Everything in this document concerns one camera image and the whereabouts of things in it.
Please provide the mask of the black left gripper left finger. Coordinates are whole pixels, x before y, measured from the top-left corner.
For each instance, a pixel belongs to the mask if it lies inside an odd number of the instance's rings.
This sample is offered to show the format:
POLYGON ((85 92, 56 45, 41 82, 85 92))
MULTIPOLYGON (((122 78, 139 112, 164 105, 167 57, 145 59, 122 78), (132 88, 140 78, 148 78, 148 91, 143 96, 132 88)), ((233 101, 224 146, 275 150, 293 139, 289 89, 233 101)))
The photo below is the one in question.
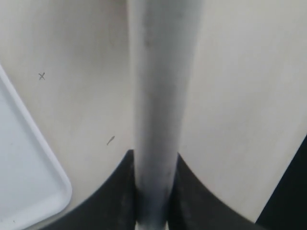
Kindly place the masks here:
POLYGON ((133 230, 136 225, 133 150, 88 199, 44 230, 133 230))

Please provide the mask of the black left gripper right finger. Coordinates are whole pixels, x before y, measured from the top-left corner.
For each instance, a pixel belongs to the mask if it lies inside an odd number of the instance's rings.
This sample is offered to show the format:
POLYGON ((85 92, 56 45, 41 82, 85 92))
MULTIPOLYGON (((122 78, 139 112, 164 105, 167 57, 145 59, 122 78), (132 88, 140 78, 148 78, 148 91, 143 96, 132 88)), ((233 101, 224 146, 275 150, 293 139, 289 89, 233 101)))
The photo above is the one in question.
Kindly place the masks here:
POLYGON ((169 203, 170 230, 255 230, 257 225, 236 213, 195 176, 178 155, 169 203))

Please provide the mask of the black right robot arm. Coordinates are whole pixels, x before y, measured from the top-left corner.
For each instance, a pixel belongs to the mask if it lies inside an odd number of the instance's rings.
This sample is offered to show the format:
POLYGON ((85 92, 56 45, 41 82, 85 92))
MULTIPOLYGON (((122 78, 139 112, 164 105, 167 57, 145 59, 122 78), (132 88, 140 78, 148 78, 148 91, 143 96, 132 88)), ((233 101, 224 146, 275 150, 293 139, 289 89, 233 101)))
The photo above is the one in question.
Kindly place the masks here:
POLYGON ((307 230, 307 140, 304 139, 256 223, 268 230, 307 230))

